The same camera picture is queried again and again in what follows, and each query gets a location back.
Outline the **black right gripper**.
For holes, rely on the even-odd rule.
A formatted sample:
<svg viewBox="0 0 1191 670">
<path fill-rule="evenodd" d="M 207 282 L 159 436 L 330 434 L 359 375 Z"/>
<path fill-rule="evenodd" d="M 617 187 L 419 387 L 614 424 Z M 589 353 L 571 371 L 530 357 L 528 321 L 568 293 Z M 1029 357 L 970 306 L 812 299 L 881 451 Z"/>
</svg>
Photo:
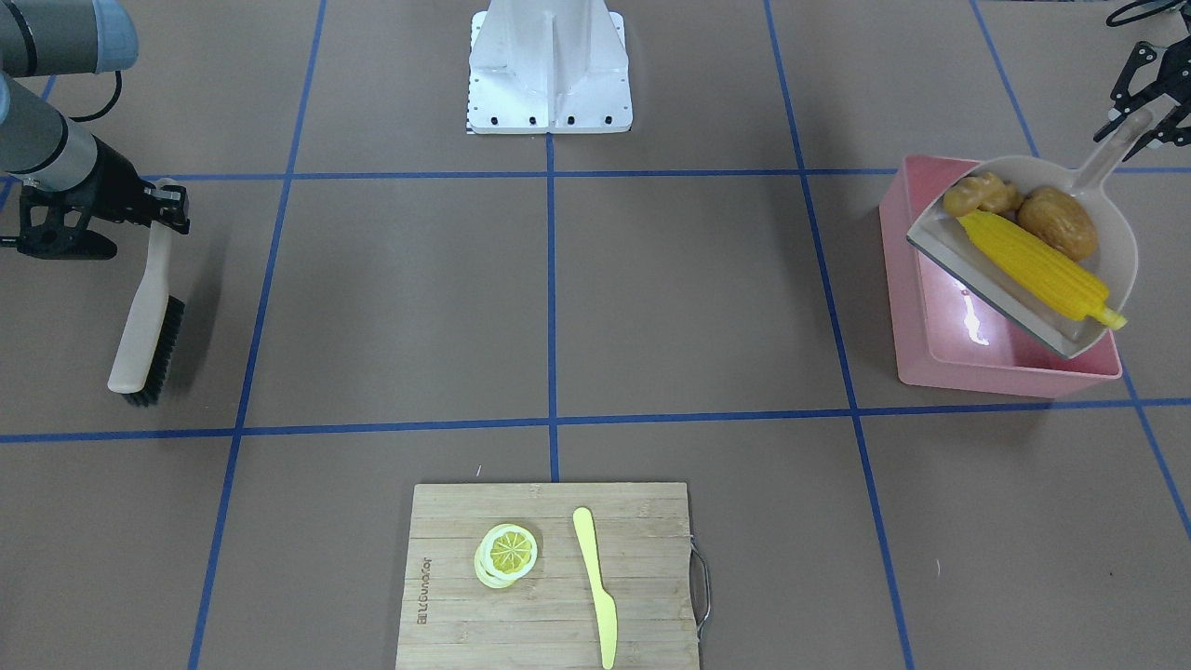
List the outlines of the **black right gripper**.
<svg viewBox="0 0 1191 670">
<path fill-rule="evenodd" d="M 191 233 L 191 196 L 182 184 L 154 184 L 105 140 L 96 143 L 95 165 L 80 184 L 50 192 L 33 186 L 19 194 L 19 231 L 1 246 L 35 259 L 106 261 L 116 242 L 92 232 L 94 218 L 110 223 L 166 225 Z"/>
</svg>

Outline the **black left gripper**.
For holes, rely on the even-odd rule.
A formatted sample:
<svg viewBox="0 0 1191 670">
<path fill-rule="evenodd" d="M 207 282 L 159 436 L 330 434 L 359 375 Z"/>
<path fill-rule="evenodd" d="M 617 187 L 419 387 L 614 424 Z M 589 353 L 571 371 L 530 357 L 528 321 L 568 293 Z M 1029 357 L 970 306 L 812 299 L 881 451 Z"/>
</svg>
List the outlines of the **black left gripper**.
<svg viewBox="0 0 1191 670">
<path fill-rule="evenodd" d="M 1156 79 L 1145 87 L 1131 90 L 1134 76 L 1152 63 L 1158 67 Z M 1151 148 L 1154 144 L 1187 148 L 1190 143 L 1190 129 L 1183 124 L 1190 114 L 1190 38 L 1187 37 L 1172 46 L 1156 46 L 1145 40 L 1131 46 L 1131 54 L 1120 69 L 1120 76 L 1110 92 L 1114 107 L 1110 109 L 1109 120 L 1095 133 L 1095 140 L 1106 139 L 1120 124 L 1164 95 L 1174 101 L 1173 109 L 1170 109 L 1164 119 L 1158 120 L 1155 127 L 1139 137 L 1134 143 L 1135 150 Z"/>
</svg>

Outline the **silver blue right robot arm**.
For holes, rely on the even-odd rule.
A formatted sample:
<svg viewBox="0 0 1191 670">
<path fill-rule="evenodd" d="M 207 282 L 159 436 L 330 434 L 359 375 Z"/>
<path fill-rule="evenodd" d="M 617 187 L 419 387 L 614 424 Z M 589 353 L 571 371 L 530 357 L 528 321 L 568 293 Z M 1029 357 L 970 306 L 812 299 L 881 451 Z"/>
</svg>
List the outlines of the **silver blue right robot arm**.
<svg viewBox="0 0 1191 670">
<path fill-rule="evenodd" d="M 29 88 L 30 79 L 123 75 L 141 55 L 141 36 L 120 1 L 5 1 L 1 167 L 19 184 L 18 230 L 4 248 L 36 259 L 113 259 L 116 242 L 94 220 L 150 232 L 148 258 L 170 259 L 173 240 L 191 233 L 191 198 L 170 179 L 150 181 L 99 139 L 89 115 L 67 114 Z"/>
</svg>

